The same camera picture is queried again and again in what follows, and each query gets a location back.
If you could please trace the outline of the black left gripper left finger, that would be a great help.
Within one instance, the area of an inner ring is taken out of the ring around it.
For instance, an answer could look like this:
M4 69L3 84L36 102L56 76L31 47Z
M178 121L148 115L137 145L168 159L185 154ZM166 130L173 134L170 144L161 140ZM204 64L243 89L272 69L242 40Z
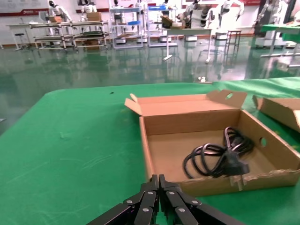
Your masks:
M140 191L90 221L89 225L154 225L159 212L158 176L141 184Z

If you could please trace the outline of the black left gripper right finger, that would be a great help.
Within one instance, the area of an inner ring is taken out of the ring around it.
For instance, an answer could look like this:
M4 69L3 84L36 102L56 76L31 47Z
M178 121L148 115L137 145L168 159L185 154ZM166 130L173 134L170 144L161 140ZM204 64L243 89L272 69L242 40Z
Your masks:
M185 194L178 183L160 174L159 199L169 225L241 225L237 219Z

